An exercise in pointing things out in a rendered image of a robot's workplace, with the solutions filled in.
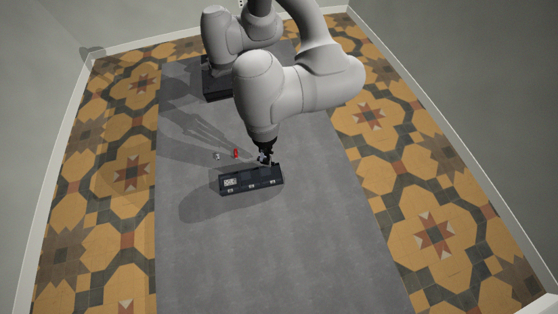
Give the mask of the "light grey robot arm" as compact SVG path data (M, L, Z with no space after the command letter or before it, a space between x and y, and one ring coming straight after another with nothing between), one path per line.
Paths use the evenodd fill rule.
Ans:
M274 55L260 49L283 34L272 0L248 0L237 16L220 5L208 6L200 18L208 55L200 67L211 70L214 79L232 73L236 109L249 137L262 143L276 138L286 118L353 99L366 80L363 63L330 36L315 0L276 1L299 29L301 46L294 66L282 67ZM244 50L250 51L238 57Z

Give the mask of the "black rack of bins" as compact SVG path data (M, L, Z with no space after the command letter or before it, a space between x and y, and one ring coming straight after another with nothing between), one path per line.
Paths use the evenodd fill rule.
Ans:
M224 180L234 178L237 180L236 185L224 186ZM275 163L274 166L271 165L271 167L263 165L220 174L218 179L219 195L222 197L284 184L279 162Z

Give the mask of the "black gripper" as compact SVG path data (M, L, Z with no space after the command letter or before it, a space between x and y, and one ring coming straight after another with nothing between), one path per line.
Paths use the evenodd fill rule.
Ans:
M252 139L253 143L259 148L259 152L261 153L261 155L257 157L257 161L260 161L260 163L264 164L264 166L271 167L272 154L274 153L272 152L272 145L276 142L277 137L278 136L269 142L263 143Z

